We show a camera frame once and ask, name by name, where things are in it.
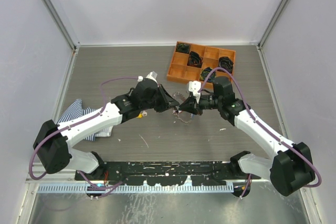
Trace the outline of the large metal disc keyring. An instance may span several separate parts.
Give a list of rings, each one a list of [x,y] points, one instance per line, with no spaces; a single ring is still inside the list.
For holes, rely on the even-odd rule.
[[[175,92],[172,95],[173,99],[178,101],[180,104],[182,104],[185,100],[186,97],[182,95],[179,92]],[[188,112],[181,111],[178,107],[174,107],[172,109],[172,114],[181,122],[184,124],[189,124],[192,122],[194,115]]]

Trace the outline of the key with yellow tag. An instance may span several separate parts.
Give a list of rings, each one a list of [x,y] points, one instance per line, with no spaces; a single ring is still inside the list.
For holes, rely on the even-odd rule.
[[[138,118],[143,118],[147,116],[147,112],[146,111],[142,111],[139,115],[138,115]]]

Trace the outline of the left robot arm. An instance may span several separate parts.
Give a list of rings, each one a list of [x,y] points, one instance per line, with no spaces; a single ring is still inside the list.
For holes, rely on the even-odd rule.
[[[103,160],[95,152],[74,149],[77,143],[100,130],[135,119],[142,111],[153,109],[161,113],[178,105],[161,84],[145,78],[128,93],[87,115],[60,124],[53,120],[44,122],[33,144],[33,157],[40,159],[45,174],[55,174],[66,168],[99,180],[105,174]]]

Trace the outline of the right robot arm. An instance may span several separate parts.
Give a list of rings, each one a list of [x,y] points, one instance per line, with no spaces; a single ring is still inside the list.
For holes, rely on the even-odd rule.
[[[251,137],[268,155],[258,157],[241,152],[232,157],[230,172],[241,179],[247,174],[269,180],[283,196],[289,196],[302,187],[308,187],[316,179],[310,148],[303,142],[294,143],[267,125],[242,99],[235,96],[227,77],[216,77],[213,92],[201,93],[201,82],[190,81],[188,98],[179,110],[202,115],[203,110],[217,110],[221,118]]]

